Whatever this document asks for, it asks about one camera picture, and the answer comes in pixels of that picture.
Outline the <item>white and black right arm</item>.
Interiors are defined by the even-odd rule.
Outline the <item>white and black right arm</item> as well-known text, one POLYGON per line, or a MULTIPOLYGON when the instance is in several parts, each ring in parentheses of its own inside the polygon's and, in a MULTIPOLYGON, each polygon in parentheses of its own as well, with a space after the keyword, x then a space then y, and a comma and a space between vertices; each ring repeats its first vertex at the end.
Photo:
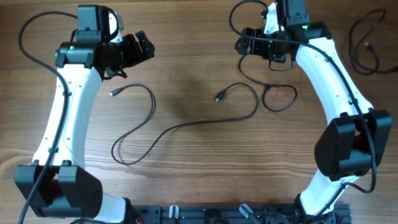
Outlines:
POLYGON ((261 12, 260 29, 238 32, 235 48, 242 56, 257 55, 284 63, 290 56, 311 81, 328 126, 315 145, 317 171, 298 196, 306 222, 324 219, 347 187, 362 176, 377 178, 392 126, 385 110, 375 110, 357 89, 342 64, 326 24, 311 22, 303 1, 276 1, 261 12))

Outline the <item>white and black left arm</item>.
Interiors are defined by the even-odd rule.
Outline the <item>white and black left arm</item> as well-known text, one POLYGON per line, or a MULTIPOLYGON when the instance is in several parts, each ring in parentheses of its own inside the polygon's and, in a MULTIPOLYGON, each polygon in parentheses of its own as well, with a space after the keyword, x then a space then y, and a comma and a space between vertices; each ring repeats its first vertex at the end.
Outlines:
POLYGON ((64 42, 56 53, 57 89, 49 121, 29 166, 18 166, 14 181, 25 210, 42 218, 78 223, 141 223, 127 198, 103 190, 85 169, 85 139, 96 95, 104 80, 123 76, 154 56, 143 31, 105 42, 94 38, 64 42))

